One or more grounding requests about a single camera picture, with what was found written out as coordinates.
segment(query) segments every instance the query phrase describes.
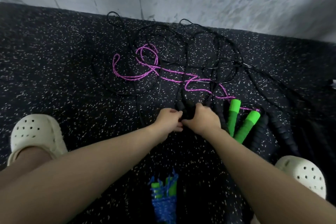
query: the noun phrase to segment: blue rope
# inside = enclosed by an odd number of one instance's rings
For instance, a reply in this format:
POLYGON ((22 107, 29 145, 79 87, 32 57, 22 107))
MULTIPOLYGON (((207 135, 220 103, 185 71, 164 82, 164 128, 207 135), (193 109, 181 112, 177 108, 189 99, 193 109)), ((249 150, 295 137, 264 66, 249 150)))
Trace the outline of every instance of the blue rope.
MULTIPOLYGON (((157 180, 160 184, 159 188, 151 188, 152 191, 152 205, 154 207, 154 212, 157 222, 166 222, 167 224, 176 223, 176 196, 169 196, 170 187, 177 182, 179 175, 173 170, 173 178, 168 176, 168 182, 163 185, 161 180, 157 180)), ((149 184, 154 182, 154 177, 151 178, 149 184)))

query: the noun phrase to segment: forearm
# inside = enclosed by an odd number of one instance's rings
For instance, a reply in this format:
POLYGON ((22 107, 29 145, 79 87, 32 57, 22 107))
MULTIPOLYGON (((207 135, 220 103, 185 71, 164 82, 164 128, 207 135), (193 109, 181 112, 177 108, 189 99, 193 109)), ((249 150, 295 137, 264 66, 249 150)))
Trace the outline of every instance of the forearm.
POLYGON ((203 136, 215 148, 261 223, 336 223, 336 210, 331 204, 224 130, 211 130, 203 136))
POLYGON ((137 164, 160 136, 149 126, 47 162, 0 192, 0 208, 6 213, 0 222, 66 222, 137 164), (56 218, 49 214, 55 211, 56 218))

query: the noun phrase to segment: person's right hand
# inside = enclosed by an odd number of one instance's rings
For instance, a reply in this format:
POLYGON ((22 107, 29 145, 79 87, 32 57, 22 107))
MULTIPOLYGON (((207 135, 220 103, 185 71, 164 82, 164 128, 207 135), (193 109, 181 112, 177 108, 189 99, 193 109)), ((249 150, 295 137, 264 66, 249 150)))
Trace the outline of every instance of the person's right hand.
POLYGON ((219 117, 207 106, 196 104, 195 116, 192 120, 182 120, 182 124, 196 134, 204 137, 204 133, 214 128, 221 128, 219 117))

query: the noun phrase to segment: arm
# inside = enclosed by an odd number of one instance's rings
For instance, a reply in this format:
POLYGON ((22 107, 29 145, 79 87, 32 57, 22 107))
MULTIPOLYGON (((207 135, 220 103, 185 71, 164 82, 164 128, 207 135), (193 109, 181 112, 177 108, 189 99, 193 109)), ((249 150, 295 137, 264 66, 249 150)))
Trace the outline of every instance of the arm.
POLYGON ((215 148, 261 223, 336 223, 333 205, 230 137, 210 108, 182 123, 215 148))
POLYGON ((154 124, 49 161, 0 191, 0 223, 64 223, 94 201, 172 131, 182 112, 162 109, 154 124))

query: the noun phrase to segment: hand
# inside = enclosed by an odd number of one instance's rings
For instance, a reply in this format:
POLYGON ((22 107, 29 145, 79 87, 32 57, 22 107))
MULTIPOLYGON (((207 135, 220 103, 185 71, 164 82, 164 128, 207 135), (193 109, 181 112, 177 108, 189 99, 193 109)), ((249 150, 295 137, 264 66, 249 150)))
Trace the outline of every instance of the hand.
POLYGON ((175 131, 183 130, 182 123, 179 119, 182 117, 182 111, 176 111, 172 108, 164 108, 159 112, 156 121, 151 125, 156 132, 160 134, 160 141, 163 142, 168 137, 168 134, 175 131))
POLYGON ((221 128, 219 117, 207 106, 196 104, 195 115, 192 120, 182 120, 183 125, 196 134, 204 137, 204 133, 214 128, 221 128))

